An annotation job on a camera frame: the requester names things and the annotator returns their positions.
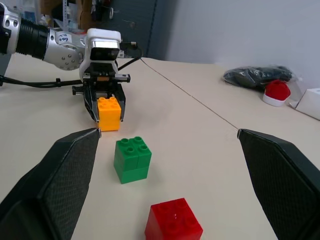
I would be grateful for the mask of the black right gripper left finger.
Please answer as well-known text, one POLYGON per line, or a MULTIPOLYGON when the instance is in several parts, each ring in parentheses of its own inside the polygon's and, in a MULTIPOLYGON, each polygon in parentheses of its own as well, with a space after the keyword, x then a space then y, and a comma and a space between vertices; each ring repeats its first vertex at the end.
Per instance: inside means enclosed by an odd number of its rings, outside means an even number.
POLYGON ((2 240, 69 240, 86 200, 101 132, 57 140, 0 204, 2 240))

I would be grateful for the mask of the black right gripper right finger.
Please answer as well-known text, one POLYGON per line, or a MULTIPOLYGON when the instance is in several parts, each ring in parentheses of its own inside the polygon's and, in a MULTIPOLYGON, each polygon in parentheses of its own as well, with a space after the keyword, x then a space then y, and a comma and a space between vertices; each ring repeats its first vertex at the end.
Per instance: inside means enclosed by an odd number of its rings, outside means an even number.
POLYGON ((255 195, 279 240, 320 238, 320 171, 291 142, 249 129, 240 141, 255 195))

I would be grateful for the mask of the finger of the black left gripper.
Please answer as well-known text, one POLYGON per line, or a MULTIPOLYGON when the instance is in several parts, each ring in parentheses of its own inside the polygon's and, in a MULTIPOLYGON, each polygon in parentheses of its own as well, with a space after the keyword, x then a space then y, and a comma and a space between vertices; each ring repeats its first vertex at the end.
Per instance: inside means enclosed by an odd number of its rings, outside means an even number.
POLYGON ((122 122, 125 117, 126 96, 121 84, 115 85, 112 95, 116 98, 117 102, 120 105, 120 108, 121 108, 120 121, 122 122))
POLYGON ((100 121, 97 105, 97 93, 92 85, 83 86, 84 105, 91 118, 98 123, 100 121))

